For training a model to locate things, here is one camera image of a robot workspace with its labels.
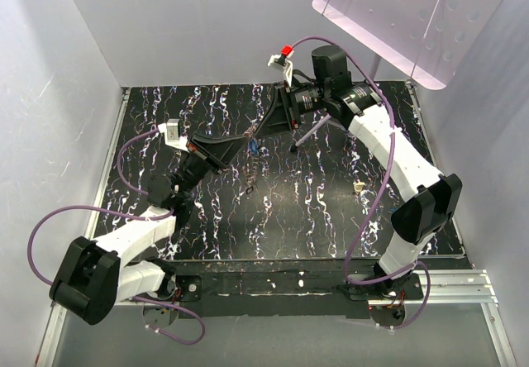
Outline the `metal key organizer disc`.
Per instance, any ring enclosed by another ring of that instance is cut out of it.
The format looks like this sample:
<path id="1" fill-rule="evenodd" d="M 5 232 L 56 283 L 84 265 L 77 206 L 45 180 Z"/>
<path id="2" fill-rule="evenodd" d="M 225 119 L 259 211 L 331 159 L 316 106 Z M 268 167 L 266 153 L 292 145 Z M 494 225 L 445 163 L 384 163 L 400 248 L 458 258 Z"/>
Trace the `metal key organizer disc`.
<path id="1" fill-rule="evenodd" d="M 244 133 L 248 140 L 247 145 L 247 162 L 244 168 L 245 174 L 245 194 L 251 195 L 257 189 L 257 181 L 259 177 L 259 162 L 260 162 L 260 145 L 257 141 L 255 133 L 257 131 L 258 125 L 256 123 L 252 124 Z M 259 154 L 253 155 L 249 150 L 249 143 L 251 140 L 256 140 L 259 145 Z"/>

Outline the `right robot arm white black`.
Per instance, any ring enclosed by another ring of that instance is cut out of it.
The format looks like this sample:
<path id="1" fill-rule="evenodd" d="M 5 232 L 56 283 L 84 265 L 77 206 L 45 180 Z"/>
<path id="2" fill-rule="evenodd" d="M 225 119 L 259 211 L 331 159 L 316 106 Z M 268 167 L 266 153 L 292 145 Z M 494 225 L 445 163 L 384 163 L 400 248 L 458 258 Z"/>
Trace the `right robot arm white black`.
<path id="1" fill-rule="evenodd" d="M 324 45 L 313 50 L 314 76 L 302 83 L 295 80 L 299 72 L 292 55 L 293 47 L 286 45 L 269 58 L 268 65 L 281 70 L 284 80 L 276 84 L 273 103 L 254 136 L 263 139 L 294 130 L 303 114 L 324 109 L 368 148 L 385 169 L 384 181 L 396 185 L 403 205 L 391 216 L 393 235 L 374 266 L 374 277 L 346 276 L 346 281 L 374 286 L 382 298 L 396 297 L 420 252 L 453 217 L 462 182 L 430 164 L 402 134 L 391 105 L 372 79 L 353 81 L 347 65 L 351 58 L 342 48 Z"/>

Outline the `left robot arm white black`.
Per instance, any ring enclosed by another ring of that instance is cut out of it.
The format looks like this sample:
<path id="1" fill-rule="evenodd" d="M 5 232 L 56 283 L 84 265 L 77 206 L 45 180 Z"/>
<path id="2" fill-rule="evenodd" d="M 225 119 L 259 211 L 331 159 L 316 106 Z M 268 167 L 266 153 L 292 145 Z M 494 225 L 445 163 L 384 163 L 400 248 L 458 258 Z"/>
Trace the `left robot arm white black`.
<path id="1" fill-rule="evenodd" d="M 181 150 L 183 158 L 173 174 L 156 174 L 140 190 L 149 207 L 106 235 L 90 241 L 74 239 L 50 285 L 52 301 L 90 325 L 99 323 L 115 303 L 150 293 L 160 301 L 176 289 L 176 274 L 157 259 L 132 260 L 158 241 L 169 239 L 184 226 L 193 210 L 193 190 L 208 173 L 228 167 L 247 142 L 244 135 L 181 136 L 168 126 L 150 131 L 161 134 L 167 146 Z"/>

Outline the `blue key tag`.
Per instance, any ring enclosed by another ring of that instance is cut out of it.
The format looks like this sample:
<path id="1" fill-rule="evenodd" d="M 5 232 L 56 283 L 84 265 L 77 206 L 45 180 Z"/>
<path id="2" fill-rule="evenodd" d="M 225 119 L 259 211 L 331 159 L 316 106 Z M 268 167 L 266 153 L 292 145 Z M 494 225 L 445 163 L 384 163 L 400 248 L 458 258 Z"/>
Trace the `blue key tag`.
<path id="1" fill-rule="evenodd" d="M 249 150 L 253 155 L 259 154 L 259 145 L 256 140 L 251 140 L 249 143 Z"/>

